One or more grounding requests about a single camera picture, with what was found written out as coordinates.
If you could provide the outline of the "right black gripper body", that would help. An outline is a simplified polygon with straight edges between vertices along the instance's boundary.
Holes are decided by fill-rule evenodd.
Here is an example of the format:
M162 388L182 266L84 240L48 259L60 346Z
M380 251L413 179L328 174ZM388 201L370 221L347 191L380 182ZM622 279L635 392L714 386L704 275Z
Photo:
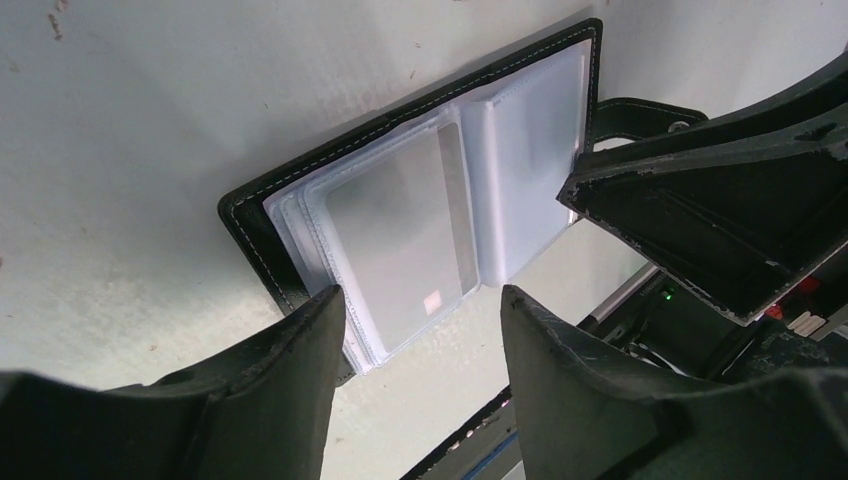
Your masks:
M739 383L782 368L847 365L847 254L840 252L758 320L739 326L664 278L639 316L635 351L687 376Z

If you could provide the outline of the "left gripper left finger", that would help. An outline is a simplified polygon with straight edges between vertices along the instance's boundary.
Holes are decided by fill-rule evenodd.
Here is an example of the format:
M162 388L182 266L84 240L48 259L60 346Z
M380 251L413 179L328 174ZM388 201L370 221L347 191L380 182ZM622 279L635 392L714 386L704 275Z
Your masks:
M317 479L345 332L338 286L150 385L1 375L5 479Z

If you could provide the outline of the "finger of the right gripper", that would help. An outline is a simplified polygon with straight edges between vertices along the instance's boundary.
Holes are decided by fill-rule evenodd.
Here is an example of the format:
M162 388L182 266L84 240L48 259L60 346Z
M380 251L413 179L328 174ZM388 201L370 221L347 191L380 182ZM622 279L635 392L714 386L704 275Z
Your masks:
M747 325L847 243L847 58L742 110L583 154L559 199Z

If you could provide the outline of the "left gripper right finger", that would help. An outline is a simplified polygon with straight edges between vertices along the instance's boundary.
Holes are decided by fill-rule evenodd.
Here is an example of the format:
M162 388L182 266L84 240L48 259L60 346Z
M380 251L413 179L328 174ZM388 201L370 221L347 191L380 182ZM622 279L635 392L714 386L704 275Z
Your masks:
M847 372L785 368L736 385L633 358L521 288L501 328L530 479L843 479Z

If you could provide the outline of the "grey credit card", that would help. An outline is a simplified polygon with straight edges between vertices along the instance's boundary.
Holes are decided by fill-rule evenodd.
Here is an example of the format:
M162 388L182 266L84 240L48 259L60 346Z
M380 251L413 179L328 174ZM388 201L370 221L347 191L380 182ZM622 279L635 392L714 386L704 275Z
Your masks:
M310 194L316 229L374 364L479 287L457 122L398 139Z

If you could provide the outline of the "black leather card holder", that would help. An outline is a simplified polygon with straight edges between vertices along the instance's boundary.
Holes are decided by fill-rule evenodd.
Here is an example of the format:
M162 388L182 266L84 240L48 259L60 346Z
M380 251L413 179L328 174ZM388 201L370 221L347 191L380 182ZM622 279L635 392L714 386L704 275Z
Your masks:
M527 38L225 194L218 214L284 313L330 285L347 326L337 384L384 366L501 286L577 219L577 157L704 113L600 100L603 24Z

